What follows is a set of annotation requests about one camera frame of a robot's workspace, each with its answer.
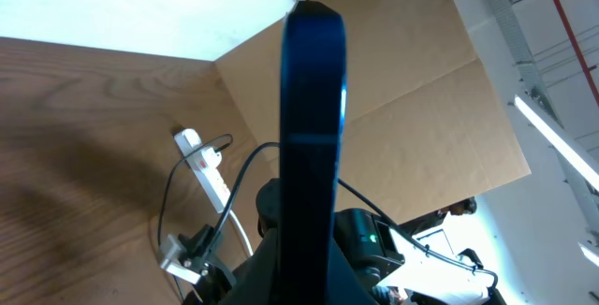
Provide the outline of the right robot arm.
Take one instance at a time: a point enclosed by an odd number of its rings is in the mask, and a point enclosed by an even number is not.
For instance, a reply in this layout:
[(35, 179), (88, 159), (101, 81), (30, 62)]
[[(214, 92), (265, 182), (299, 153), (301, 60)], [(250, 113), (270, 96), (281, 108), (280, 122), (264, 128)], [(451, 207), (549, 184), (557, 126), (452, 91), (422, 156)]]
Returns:
[(502, 304), (497, 275), (474, 252), (438, 254), (382, 211), (332, 208), (332, 182), (273, 179), (256, 197), (262, 241), (228, 269), (206, 225), (172, 239), (193, 290), (187, 304)]

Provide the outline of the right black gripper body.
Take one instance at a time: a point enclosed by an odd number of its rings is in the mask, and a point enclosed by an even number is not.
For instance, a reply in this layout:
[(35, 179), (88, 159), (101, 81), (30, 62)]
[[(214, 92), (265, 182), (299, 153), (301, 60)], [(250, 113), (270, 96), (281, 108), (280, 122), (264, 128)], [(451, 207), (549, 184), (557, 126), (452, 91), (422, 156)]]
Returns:
[(211, 225), (204, 225), (193, 237), (180, 235), (183, 245), (182, 263), (190, 262), (189, 269), (199, 274), (192, 282), (192, 290), (183, 305), (217, 305), (236, 284), (233, 272), (218, 258), (216, 252), (223, 237)]

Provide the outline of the blue Galaxy smartphone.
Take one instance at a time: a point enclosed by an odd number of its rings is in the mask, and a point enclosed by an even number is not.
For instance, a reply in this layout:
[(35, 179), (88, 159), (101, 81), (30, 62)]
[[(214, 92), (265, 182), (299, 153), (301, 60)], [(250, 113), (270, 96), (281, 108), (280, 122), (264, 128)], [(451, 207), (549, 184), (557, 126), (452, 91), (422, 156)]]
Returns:
[(341, 135), (346, 44), (339, 13), (300, 1), (285, 21), (281, 55), (279, 300), (328, 297)]

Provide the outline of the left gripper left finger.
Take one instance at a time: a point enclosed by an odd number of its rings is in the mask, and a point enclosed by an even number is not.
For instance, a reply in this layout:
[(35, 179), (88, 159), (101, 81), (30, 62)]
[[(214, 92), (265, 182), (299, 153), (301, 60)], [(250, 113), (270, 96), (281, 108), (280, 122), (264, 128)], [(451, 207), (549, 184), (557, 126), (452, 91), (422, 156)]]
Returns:
[(268, 305), (277, 271), (278, 229), (270, 229), (219, 305)]

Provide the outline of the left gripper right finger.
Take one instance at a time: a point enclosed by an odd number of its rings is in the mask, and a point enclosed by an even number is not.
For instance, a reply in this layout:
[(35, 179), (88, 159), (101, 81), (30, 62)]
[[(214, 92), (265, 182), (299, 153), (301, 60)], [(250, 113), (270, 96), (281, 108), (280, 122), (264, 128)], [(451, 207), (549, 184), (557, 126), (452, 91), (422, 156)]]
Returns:
[(329, 253), (328, 301), (329, 305), (376, 305), (334, 240)]

